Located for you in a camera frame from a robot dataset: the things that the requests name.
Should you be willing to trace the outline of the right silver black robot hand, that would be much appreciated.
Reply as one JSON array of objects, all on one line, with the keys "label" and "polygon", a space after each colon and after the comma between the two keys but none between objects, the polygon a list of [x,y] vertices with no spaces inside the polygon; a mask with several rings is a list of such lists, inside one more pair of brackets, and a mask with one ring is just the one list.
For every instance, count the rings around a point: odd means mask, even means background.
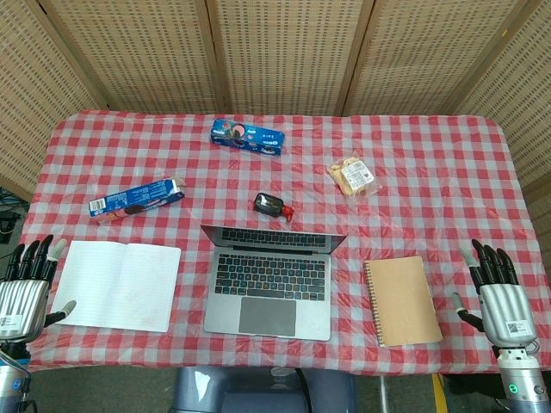
[{"label": "right silver black robot hand", "polygon": [[453,293],[455,313],[486,335],[495,348],[526,348],[537,339],[528,296],[509,255],[474,239],[460,243],[460,252],[478,294],[480,315],[470,313]]}]

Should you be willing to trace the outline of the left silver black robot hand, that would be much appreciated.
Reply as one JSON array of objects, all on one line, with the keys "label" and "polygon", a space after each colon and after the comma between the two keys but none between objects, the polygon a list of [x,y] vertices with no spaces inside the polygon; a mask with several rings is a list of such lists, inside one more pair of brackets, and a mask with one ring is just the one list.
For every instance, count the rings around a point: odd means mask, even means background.
[{"label": "left silver black robot hand", "polygon": [[9,255],[1,278],[1,343],[19,344],[34,341],[52,324],[66,319],[77,301],[68,301],[62,309],[47,312],[53,277],[67,242],[52,244],[53,235],[19,244]]}]

